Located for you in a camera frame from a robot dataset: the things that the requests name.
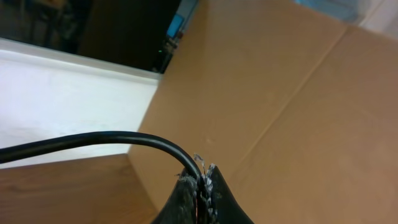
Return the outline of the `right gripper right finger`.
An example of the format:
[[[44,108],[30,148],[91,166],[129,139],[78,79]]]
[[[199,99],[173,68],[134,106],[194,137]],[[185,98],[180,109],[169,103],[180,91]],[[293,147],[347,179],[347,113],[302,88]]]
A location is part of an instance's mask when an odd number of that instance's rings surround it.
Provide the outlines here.
[[[239,206],[216,165],[209,166],[203,180],[205,223],[254,224]]]

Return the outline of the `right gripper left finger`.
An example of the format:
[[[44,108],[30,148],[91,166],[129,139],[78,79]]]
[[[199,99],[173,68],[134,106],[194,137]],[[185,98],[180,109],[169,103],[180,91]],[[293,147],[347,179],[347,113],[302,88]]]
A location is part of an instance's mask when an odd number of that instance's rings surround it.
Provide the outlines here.
[[[183,169],[164,207],[151,224],[196,224],[197,180]]]

